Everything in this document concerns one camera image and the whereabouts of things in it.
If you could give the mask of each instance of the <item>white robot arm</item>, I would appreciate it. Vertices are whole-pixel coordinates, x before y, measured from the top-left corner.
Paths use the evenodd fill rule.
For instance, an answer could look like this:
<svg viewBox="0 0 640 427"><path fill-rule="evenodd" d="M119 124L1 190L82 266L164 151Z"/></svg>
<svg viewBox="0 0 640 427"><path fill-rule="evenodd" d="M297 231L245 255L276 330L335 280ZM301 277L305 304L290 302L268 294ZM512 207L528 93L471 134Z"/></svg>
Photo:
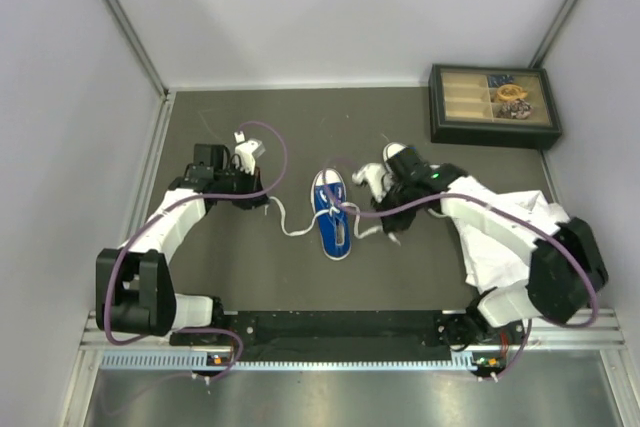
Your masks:
<svg viewBox="0 0 640 427"><path fill-rule="evenodd" d="M150 216L158 220L129 248L111 305L113 330L165 335L184 327L212 324L216 298L173 292L168 270L176 250L191 228L207 215L217 200L202 194L249 194L262 190L256 160L265 151L262 142L235 134L233 155L224 145L196 144L194 161L171 184L160 206ZM262 195L234 200L242 209L265 205ZM106 291L120 249L104 249L96 261L96 321L104 326Z"/></svg>
<svg viewBox="0 0 640 427"><path fill-rule="evenodd" d="M539 316L566 323L578 309L587 305L589 294L584 282L549 238L580 262L594 291L599 291L608 281L595 238L586 222L574 217L567 223L556 223L505 201L456 166L431 166L411 147L390 146L385 149L384 165L367 164L353 175L356 184L368 185L371 189L376 210L390 210L434 194L449 195L383 217L385 233L409 228L416 212L422 208L433 210L439 217L464 220L498 240L530 268L527 281L490 290L471 304L464 322L469 332L457 335L460 343L479 340L488 331L511 322ZM498 215L496 210L510 218Z"/></svg>

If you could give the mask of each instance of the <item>white shoelace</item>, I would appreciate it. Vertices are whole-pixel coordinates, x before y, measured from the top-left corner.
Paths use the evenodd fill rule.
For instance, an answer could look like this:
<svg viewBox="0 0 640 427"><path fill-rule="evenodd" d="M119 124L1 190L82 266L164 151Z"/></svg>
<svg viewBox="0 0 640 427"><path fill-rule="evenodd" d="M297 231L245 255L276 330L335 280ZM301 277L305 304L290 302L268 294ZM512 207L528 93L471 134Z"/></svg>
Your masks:
<svg viewBox="0 0 640 427"><path fill-rule="evenodd" d="M282 201L274 196L269 197L271 200L273 200L276 205L278 206L278 208L280 209L280 227L282 228L282 232L284 233L284 235L287 235L289 237L299 237L301 235L305 235L308 234L309 232L311 232L311 229L313 229L313 226L316 224L316 220L318 219L318 217L320 217L321 215L324 214L331 214L331 213L336 213L339 214L340 213L340 209L338 209L335 206L331 206L328 209L323 209L323 210L319 210L318 212L315 213L315 215L313 216L313 218L311 219L311 225L309 225L309 227L307 227L304 230L296 230L294 232L287 232L286 227L284 226L285 220L287 218L287 209L284 208L284 204L282 203ZM354 234L356 236L356 239L364 239L365 237L369 237L370 235L373 234L377 234L378 232L382 232L382 226L378 225L376 227L371 227L367 230L365 230L364 232L360 233L360 207L358 207L356 204L352 203L352 202L343 202L342 205L345 205L347 207L352 207L356 210L356 221L354 224ZM267 209L269 208L269 204L264 206L264 215L267 215ZM397 243L400 244L400 242L398 241L398 239L395 237L395 235L393 234L389 234L389 238Z"/></svg>

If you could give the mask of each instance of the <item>gray floor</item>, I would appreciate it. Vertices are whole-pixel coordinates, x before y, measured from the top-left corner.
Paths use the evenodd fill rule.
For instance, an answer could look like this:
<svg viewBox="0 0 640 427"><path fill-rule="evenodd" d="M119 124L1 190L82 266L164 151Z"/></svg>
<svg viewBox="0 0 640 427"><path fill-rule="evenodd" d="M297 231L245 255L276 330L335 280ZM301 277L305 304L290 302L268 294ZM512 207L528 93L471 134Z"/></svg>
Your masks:
<svg viewBox="0 0 640 427"><path fill-rule="evenodd" d="M415 145L433 163L458 164L496 192L541 189L548 196L537 152L431 144L427 108L419 88L179 93L151 208L191 161L195 143L231 146L233 131L247 120L270 123L287 141L289 170L273 195L287 207L289 230L308 225L311 182L328 158L344 156L359 165L380 161L389 140ZM268 185L282 162L278 142L260 128L246 133L266 145L260 166ZM336 167L350 178L349 168ZM350 201L368 206L367 190L350 183L347 190ZM267 216L262 209L215 207L174 256L176 291L219 295L227 309L236 310L457 309L473 296L450 221L419 214L402 247L381 235L354 240L341 262L324 256L318 232L285 237L279 222L275 206Z"/></svg>
<svg viewBox="0 0 640 427"><path fill-rule="evenodd" d="M598 352L528 352L498 384L453 375L236 372L207 388L101 371L85 426L622 426Z"/></svg>

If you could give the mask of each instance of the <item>gray mat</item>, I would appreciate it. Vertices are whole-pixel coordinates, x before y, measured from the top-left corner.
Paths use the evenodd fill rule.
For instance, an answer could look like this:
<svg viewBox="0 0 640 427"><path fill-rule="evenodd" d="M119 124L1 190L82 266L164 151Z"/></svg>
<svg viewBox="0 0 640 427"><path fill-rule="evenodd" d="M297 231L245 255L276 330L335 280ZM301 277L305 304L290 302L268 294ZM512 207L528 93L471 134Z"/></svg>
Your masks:
<svg viewBox="0 0 640 427"><path fill-rule="evenodd" d="M287 207L287 227L306 227L314 176L329 157L358 165L381 159L390 141L415 145L433 163L468 169L496 192L548 187L537 152L431 144L425 133L426 91L420 88L181 92L177 95L151 197L159 204L166 187L192 160L195 143L234 143L247 120L273 125L285 137L289 170L273 195ZM264 141L264 185L281 167L278 141L256 127L246 133ZM347 181L348 200L369 205L367 189ZM397 247L383 235L352 239L343 261L328 259L320 233L285 237L274 205L244 212L219 204L196 225L171 263L177 292L218 295L234 310L459 309L474 289L464 283L459 240L449 220L419 213ZM364 220L362 227L377 225Z"/></svg>

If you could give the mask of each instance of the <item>display box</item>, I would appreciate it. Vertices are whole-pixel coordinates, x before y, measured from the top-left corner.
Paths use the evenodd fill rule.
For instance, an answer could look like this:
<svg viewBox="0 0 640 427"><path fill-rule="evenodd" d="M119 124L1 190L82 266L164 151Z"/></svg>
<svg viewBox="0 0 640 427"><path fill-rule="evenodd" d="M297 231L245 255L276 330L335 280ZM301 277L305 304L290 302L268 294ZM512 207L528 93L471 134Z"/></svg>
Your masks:
<svg viewBox="0 0 640 427"><path fill-rule="evenodd" d="M562 135L544 69L434 65L431 141L548 149Z"/></svg>

